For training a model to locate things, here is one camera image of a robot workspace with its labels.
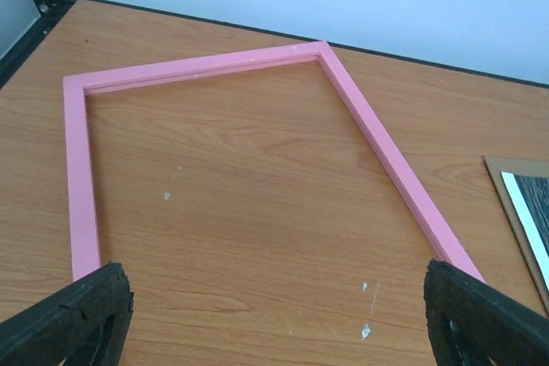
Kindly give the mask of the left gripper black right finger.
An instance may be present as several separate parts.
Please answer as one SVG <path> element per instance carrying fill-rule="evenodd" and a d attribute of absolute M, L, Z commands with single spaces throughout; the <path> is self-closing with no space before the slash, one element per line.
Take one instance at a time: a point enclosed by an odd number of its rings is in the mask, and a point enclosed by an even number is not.
<path fill-rule="evenodd" d="M 548 319 L 459 268 L 431 260 L 424 300 L 438 365 L 548 364 Z"/>

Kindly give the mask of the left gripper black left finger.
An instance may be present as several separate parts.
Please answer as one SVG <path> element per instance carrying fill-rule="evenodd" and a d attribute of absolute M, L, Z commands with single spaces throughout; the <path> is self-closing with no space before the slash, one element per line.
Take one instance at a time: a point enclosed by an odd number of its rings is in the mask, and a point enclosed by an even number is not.
<path fill-rule="evenodd" d="M 2 365 L 117 365 L 134 293 L 110 262 L 1 322 Z"/>

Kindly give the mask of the pink wooden picture frame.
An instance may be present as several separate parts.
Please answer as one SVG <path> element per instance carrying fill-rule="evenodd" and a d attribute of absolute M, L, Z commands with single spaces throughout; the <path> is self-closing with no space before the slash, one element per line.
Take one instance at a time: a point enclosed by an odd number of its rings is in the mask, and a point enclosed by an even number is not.
<path fill-rule="evenodd" d="M 329 44 L 324 41 L 193 57 L 65 77 L 63 104 L 73 279 L 81 279 L 101 265 L 87 127 L 87 96 L 311 61 L 322 65 L 438 257 L 476 279 L 481 279 L 479 269 L 364 94 Z"/>

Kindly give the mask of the sunset lake photo print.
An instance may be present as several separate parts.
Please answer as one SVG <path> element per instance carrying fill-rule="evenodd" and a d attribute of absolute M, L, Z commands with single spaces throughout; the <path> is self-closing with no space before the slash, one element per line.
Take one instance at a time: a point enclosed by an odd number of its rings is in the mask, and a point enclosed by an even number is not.
<path fill-rule="evenodd" d="M 540 270 L 543 289 L 548 291 L 548 177 L 507 171 L 501 176 Z"/>

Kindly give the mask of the brown frame backing board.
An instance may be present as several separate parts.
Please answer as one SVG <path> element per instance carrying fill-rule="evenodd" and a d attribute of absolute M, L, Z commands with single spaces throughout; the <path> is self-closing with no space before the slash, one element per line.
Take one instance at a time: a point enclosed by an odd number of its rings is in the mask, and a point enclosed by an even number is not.
<path fill-rule="evenodd" d="M 548 162 L 529 159 L 508 159 L 485 156 L 484 161 L 486 169 L 490 174 L 492 183 L 498 193 L 499 200 L 507 215 L 515 239 L 522 252 L 522 256 L 528 266 L 528 270 L 536 286 L 537 292 L 540 295 L 546 312 L 548 312 L 548 290 L 546 282 L 543 279 L 542 272 L 534 257 L 534 252 L 528 242 L 527 234 L 525 233 L 516 209 L 513 205 L 511 197 L 505 187 L 502 177 L 503 172 L 512 174 L 532 176 L 532 177 L 548 177 Z"/>

